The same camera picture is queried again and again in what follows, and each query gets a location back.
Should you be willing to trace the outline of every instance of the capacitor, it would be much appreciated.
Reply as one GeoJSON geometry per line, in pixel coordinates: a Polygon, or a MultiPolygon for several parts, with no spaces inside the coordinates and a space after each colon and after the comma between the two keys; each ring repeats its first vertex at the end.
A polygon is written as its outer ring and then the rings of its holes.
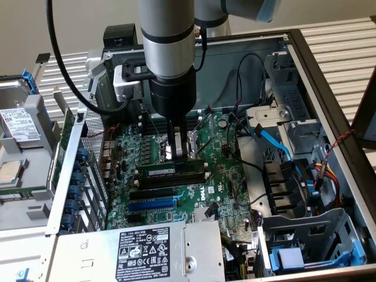
{"type": "Polygon", "coordinates": [[[218,121],[218,126],[220,129],[226,129],[227,128],[227,122],[224,119],[220,119],[218,121]]]}
{"type": "Polygon", "coordinates": [[[248,227],[249,227],[249,219],[244,219],[244,230],[248,231],[248,227]]]}

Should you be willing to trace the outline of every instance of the blue cable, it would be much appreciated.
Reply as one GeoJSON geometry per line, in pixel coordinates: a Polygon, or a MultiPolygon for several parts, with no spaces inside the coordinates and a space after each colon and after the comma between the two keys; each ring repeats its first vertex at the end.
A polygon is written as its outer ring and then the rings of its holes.
{"type": "MultiPolygon", "coordinates": [[[[273,137],[272,135],[270,135],[269,133],[267,133],[264,129],[260,132],[261,136],[265,137],[272,145],[274,145],[275,147],[283,150],[286,155],[288,156],[288,158],[293,162],[293,158],[291,157],[291,154],[290,152],[288,151],[288,148],[282,144],[280,144],[279,142],[277,142],[273,137]]],[[[301,175],[301,177],[303,177],[303,175],[301,174],[301,171],[299,169],[299,167],[295,166],[295,169],[297,172],[299,172],[299,174],[301,175]]]]}

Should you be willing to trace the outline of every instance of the sticker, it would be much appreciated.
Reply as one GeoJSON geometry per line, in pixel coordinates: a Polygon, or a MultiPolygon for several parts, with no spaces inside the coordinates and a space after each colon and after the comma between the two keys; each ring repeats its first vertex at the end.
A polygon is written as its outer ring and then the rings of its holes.
{"type": "Polygon", "coordinates": [[[0,114],[17,142],[41,139],[31,116],[24,108],[0,110],[0,114]]]}
{"type": "Polygon", "coordinates": [[[161,175],[161,174],[171,174],[171,173],[175,173],[175,169],[152,170],[152,171],[149,172],[149,176],[161,175]]]}
{"type": "Polygon", "coordinates": [[[207,188],[207,192],[208,192],[209,194],[214,194],[214,187],[213,187],[213,186],[209,186],[209,187],[207,188]]]}
{"type": "Polygon", "coordinates": [[[0,200],[13,200],[13,199],[20,199],[20,194],[9,194],[9,195],[0,195],[0,200]]]}
{"type": "Polygon", "coordinates": [[[257,245],[259,244],[259,233],[257,231],[251,232],[251,242],[252,242],[251,250],[256,250],[257,245]]]}
{"type": "Polygon", "coordinates": [[[63,163],[64,156],[65,156],[65,150],[60,147],[58,161],[61,162],[61,163],[63,163]]]}
{"type": "Polygon", "coordinates": [[[229,252],[228,249],[225,248],[225,249],[224,249],[224,252],[225,252],[225,254],[226,254],[226,260],[227,260],[227,261],[232,261],[232,260],[234,260],[233,255],[230,254],[230,252],[229,252]]]}
{"type": "Polygon", "coordinates": [[[121,232],[118,282],[170,277],[170,227],[121,232]]]}

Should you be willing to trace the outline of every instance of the screw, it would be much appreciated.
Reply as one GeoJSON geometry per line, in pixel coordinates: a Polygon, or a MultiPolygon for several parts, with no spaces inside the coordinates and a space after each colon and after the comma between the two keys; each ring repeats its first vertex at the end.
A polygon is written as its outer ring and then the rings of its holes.
{"type": "Polygon", "coordinates": [[[280,117],[281,118],[286,118],[288,116],[288,111],[286,110],[281,110],[280,111],[280,117]]]}

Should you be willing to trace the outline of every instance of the blue drive bracket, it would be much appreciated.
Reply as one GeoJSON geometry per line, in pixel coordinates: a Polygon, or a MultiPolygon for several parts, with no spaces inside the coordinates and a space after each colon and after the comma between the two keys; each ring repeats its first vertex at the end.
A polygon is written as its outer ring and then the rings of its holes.
{"type": "Polygon", "coordinates": [[[300,248],[272,250],[271,254],[269,255],[271,269],[276,274],[286,274],[347,266],[361,266],[365,264],[365,253],[360,241],[356,240],[352,244],[352,250],[342,252],[333,260],[305,264],[303,262],[303,256],[300,248]]]}
{"type": "Polygon", "coordinates": [[[36,86],[35,80],[33,78],[33,75],[29,73],[26,69],[22,73],[22,77],[26,82],[28,83],[30,90],[33,94],[39,94],[38,87],[36,86]]]}

